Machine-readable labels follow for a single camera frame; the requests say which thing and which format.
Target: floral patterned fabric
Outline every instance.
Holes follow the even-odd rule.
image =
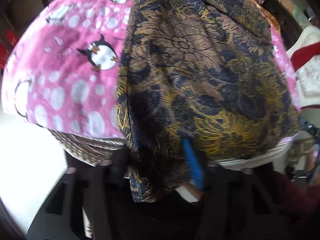
[[[269,28],[249,0],[133,0],[117,108],[136,202],[190,178],[182,137],[217,160],[262,155],[295,134]]]

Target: pink fabric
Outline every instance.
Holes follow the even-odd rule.
[[[273,56],[275,57],[275,62],[278,65],[278,68],[284,73],[288,90],[291,94],[291,101],[293,106],[297,111],[301,111],[299,95],[296,88],[296,74],[290,59],[288,58],[280,33],[274,28],[270,28],[272,44],[274,47]]]
[[[117,61],[131,4],[132,0],[53,1],[7,61],[5,112],[62,132],[122,137],[116,111]],[[92,44],[102,44],[96,45],[100,51],[95,62],[89,59],[95,57]],[[93,71],[94,67],[105,70]]]

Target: white tile floor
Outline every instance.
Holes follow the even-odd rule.
[[[24,233],[66,167],[46,129],[4,114],[0,102],[0,198]]]

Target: silver fabric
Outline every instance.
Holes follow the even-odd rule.
[[[49,131],[69,154],[92,166],[96,166],[102,160],[110,159],[113,151],[121,149],[124,144],[123,138],[90,138],[54,130]],[[264,155],[249,160],[226,159],[218,160],[213,164],[218,163],[227,169],[236,171],[243,168],[255,168],[273,162],[286,153],[291,145],[292,141],[278,143],[276,147],[268,150]]]
[[[255,168],[266,163],[270,163],[275,161],[281,155],[285,154],[292,145],[293,141],[288,141],[284,143],[278,143],[274,148],[268,150],[265,154],[253,157],[248,160],[238,160],[238,159],[227,159],[227,160],[219,160],[216,163],[220,164],[226,169],[240,171],[243,168]]]
[[[121,149],[124,144],[122,138],[90,138],[48,130],[69,154],[92,166],[109,160],[113,151]]]

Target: red object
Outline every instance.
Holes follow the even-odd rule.
[[[19,40],[18,36],[13,32],[13,30],[8,30],[5,34],[5,38],[7,42],[11,44],[12,47],[14,47]]]
[[[291,56],[291,62],[295,71],[307,63],[314,55],[320,54],[320,42],[311,44],[296,50]]]
[[[9,51],[3,44],[0,44],[0,68],[4,69],[4,64],[9,57]]]

